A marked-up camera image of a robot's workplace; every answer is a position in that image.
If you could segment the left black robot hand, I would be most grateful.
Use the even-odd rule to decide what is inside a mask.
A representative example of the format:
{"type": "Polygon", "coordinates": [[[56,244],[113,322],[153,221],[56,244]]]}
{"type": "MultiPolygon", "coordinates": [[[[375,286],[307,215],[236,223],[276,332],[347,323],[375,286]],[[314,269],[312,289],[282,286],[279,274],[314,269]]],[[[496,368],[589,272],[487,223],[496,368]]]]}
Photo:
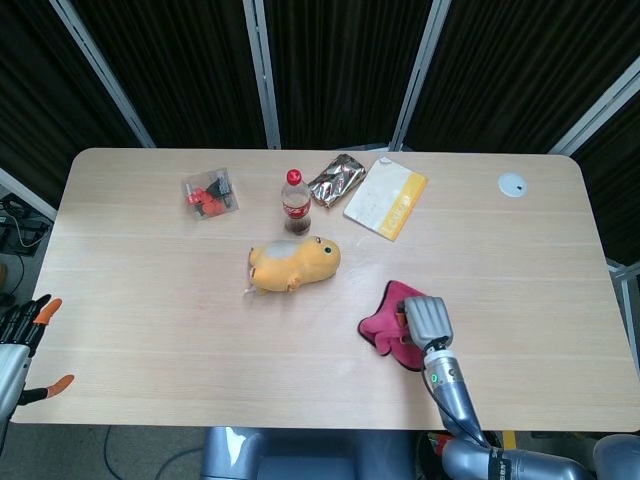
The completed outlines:
{"type": "Polygon", "coordinates": [[[27,389],[26,378],[37,348],[62,300],[50,294],[22,305],[14,305],[1,315],[1,425],[5,426],[18,406],[59,395],[74,381],[67,374],[54,384],[27,389]]]}

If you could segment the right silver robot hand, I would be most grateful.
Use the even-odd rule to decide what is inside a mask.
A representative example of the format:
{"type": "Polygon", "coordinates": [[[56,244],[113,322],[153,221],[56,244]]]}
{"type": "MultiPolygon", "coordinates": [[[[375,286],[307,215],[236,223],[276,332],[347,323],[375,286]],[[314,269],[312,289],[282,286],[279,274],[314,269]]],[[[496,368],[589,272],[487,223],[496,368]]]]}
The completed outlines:
{"type": "Polygon", "coordinates": [[[412,296],[397,304],[403,320],[401,340],[429,350],[448,349],[454,339],[449,313],[444,300],[434,296],[412,296]]]}

